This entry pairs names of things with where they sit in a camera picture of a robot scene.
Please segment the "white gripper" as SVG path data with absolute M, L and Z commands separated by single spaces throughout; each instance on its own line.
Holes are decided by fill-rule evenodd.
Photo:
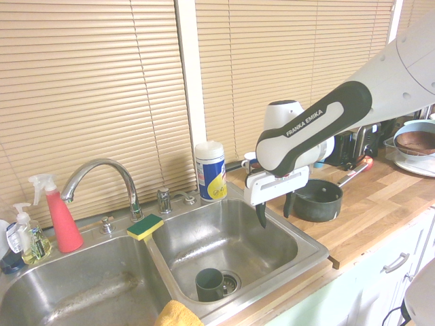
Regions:
M 293 191 L 304 187 L 308 180 L 308 166 L 297 168 L 284 177 L 276 177 L 264 170 L 252 172 L 245 180 L 244 199 L 246 203 L 256 206 L 260 225 L 265 228 L 267 224 L 266 202 L 286 194 L 283 216 L 288 218 L 295 201 Z

